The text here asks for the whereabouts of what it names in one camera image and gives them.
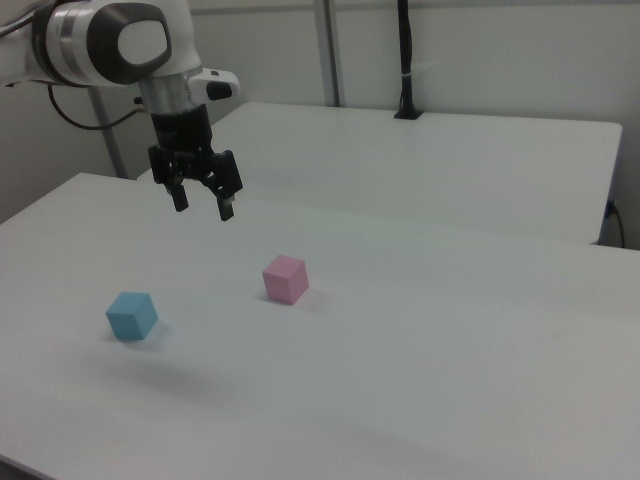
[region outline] cable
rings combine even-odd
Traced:
[[[618,207],[615,203],[613,204],[611,213],[615,214],[616,218],[618,219],[618,227],[620,227],[620,245],[622,246],[622,248],[627,248],[624,240],[624,227],[622,226],[622,217],[620,216],[620,211],[618,210]]]
[[[99,130],[106,130],[107,128],[115,127],[116,125],[120,125],[121,123],[125,122],[126,120],[129,120],[136,113],[143,113],[144,112],[143,109],[136,108],[135,110],[132,110],[129,113],[127,113],[121,119],[116,120],[115,122],[109,123],[107,125],[99,125],[99,126],[96,126],[96,127],[92,127],[92,126],[89,126],[89,125],[83,125],[81,123],[76,122],[75,120],[72,120],[71,118],[69,118],[67,116],[67,114],[65,114],[62,111],[62,109],[60,108],[60,105],[58,105],[58,102],[56,102],[56,99],[55,99],[55,97],[53,95],[53,85],[48,85],[47,89],[49,90],[49,99],[51,100],[51,105],[53,105],[53,108],[56,109],[56,112],[58,112],[58,115],[60,115],[67,123],[70,123],[74,127],[81,128],[82,130],[89,130],[89,131],[94,131],[94,132],[95,131],[99,131]]]
[[[16,23],[12,27],[7,28],[6,30],[2,30],[2,32],[0,32],[0,38],[4,38],[8,35],[11,35],[13,32],[20,30],[22,27],[26,27],[31,23],[32,20],[33,20],[33,17],[30,16]]]

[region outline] white table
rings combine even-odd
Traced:
[[[0,454],[58,480],[635,480],[636,252],[81,175],[0,226]],[[293,307],[264,297],[303,258]],[[150,292],[138,344],[104,311]]]
[[[621,127],[249,103],[213,134],[251,198],[588,244]]]

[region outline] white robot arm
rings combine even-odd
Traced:
[[[231,152],[214,154],[206,104],[239,93],[230,72],[201,66],[186,0],[50,0],[0,27],[0,86],[123,86],[137,83],[158,144],[149,149],[157,183],[176,210],[182,181],[209,187],[221,218],[242,189]]]

